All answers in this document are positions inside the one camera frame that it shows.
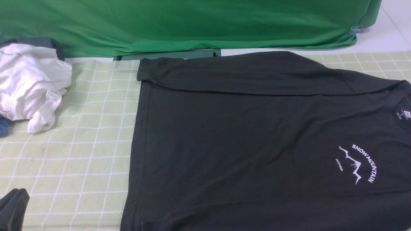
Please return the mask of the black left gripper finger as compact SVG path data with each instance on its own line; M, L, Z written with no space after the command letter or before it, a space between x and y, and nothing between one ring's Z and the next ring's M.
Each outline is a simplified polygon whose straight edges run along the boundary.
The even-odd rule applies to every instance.
M0 230L22 231L30 196L26 189L14 188L0 200Z

